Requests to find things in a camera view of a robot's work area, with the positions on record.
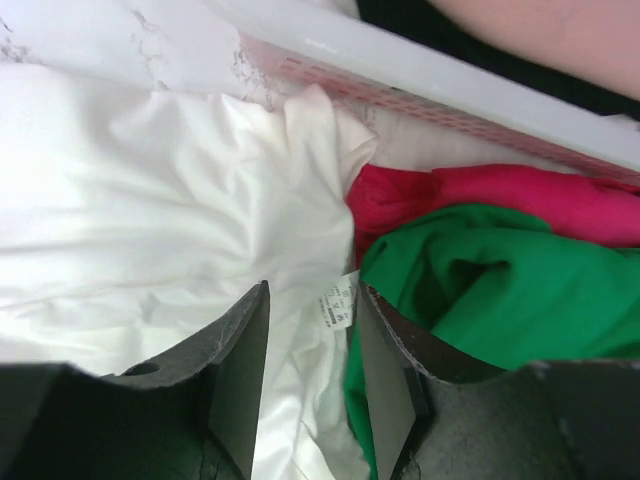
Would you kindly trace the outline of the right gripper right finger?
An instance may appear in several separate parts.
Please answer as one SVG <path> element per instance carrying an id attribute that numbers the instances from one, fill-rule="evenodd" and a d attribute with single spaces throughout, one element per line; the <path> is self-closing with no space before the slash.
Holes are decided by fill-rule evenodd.
<path id="1" fill-rule="evenodd" d="M 637 360 L 535 361 L 507 371 L 357 296 L 382 479 L 635 479 Z"/>

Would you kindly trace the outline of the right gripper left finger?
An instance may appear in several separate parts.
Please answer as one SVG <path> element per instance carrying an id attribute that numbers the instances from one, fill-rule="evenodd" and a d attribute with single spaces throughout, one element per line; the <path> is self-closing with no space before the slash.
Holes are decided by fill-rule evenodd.
<path id="1" fill-rule="evenodd" d="M 120 375 L 3 365 L 2 477 L 249 478 L 269 307 L 259 283 L 219 319 Z"/>

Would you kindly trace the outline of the white printed t shirt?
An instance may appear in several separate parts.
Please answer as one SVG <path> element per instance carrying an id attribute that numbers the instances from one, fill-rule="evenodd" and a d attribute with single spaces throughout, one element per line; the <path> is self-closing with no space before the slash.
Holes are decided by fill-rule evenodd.
<path id="1" fill-rule="evenodd" d="M 317 86 L 270 111 L 1 67 L 1 359 L 121 373 L 260 281 L 271 319 L 253 475 L 366 479 L 347 422 L 344 198 L 375 134 Z"/>

